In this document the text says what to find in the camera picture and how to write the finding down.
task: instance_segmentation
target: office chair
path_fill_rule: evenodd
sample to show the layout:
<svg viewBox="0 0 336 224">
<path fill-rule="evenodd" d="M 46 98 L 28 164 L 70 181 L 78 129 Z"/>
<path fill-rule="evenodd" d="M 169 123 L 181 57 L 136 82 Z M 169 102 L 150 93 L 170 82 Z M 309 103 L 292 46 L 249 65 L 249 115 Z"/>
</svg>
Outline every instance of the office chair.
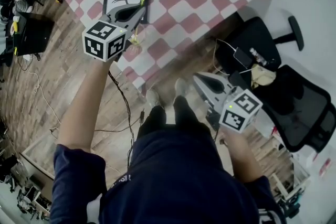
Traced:
<svg viewBox="0 0 336 224">
<path fill-rule="evenodd" d="M 234 30 L 225 41 L 233 48 L 238 47 L 251 58 L 251 66 L 256 63 L 250 53 L 254 48 L 267 61 L 265 68 L 276 71 L 275 81 L 268 86 L 251 88 L 251 72 L 234 58 L 233 49 L 224 42 L 215 55 L 229 74 L 229 81 L 243 89 L 251 90 L 263 103 L 263 109 L 273 120 L 286 148 L 291 152 L 304 145 L 320 152 L 328 143 L 336 128 L 336 110 L 331 104 L 330 95 L 312 84 L 289 66 L 281 65 L 276 44 L 296 40 L 299 50 L 304 47 L 303 37 L 294 17 L 289 18 L 293 33 L 273 40 L 264 22 L 255 17 Z"/>
</svg>

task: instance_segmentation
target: navy blue shirt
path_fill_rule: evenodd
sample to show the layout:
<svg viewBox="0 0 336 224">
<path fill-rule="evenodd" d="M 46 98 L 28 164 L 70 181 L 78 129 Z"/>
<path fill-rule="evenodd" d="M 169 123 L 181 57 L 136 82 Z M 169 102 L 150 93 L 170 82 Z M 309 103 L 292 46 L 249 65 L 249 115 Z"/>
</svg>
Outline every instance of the navy blue shirt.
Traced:
<svg viewBox="0 0 336 224">
<path fill-rule="evenodd" d="M 99 223 L 286 223 L 268 179 L 237 181 L 210 136 L 166 130 L 142 137 L 128 172 L 108 191 L 97 155 L 58 145 L 54 166 L 51 223 L 98 223 L 92 214 Z"/>
</svg>

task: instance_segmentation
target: black pants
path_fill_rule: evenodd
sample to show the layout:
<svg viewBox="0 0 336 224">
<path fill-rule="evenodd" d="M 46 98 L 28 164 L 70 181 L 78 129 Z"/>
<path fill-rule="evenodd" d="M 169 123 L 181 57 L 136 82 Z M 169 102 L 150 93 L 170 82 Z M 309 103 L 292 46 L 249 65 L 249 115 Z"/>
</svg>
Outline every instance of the black pants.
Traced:
<svg viewBox="0 0 336 224">
<path fill-rule="evenodd" d="M 209 128 L 198 121 L 184 97 L 179 96 L 175 99 L 174 110 L 175 125 L 172 128 L 192 135 L 211 135 Z M 158 105 L 152 109 L 148 118 L 139 128 L 138 139 L 146 134 L 164 129 L 169 129 L 166 124 L 166 112 Z"/>
</svg>

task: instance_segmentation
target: framed picture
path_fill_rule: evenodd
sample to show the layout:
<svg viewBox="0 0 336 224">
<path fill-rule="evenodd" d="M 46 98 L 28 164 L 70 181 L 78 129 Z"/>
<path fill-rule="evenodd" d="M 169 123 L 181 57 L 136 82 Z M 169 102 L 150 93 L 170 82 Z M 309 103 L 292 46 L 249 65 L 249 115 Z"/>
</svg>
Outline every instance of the framed picture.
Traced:
<svg viewBox="0 0 336 224">
<path fill-rule="evenodd" d="M 119 7 L 125 4 L 139 4 L 141 0 L 104 0 L 103 5 L 103 14 L 108 13 L 115 7 Z M 140 23 L 142 24 L 148 24 L 148 4 L 149 0 L 144 1 L 146 12 L 143 18 L 141 19 Z"/>
</svg>

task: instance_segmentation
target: foot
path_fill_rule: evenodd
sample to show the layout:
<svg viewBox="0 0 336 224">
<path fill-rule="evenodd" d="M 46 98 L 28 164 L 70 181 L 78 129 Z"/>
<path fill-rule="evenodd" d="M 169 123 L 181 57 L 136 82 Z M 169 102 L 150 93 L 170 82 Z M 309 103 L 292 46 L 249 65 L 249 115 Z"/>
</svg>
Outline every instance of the foot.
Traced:
<svg viewBox="0 0 336 224">
<path fill-rule="evenodd" d="M 29 6 L 29 7 L 27 8 L 26 13 L 31 13 L 32 11 L 33 11 L 33 6 Z"/>
<path fill-rule="evenodd" d="M 188 92 L 188 85 L 184 79 L 179 78 L 175 83 L 175 98 L 178 96 L 185 97 Z"/>
<path fill-rule="evenodd" d="M 148 90 L 147 91 L 146 99 L 147 99 L 148 104 L 151 106 L 151 108 L 153 108 L 157 105 L 161 105 L 159 95 L 154 90 Z"/>
</svg>

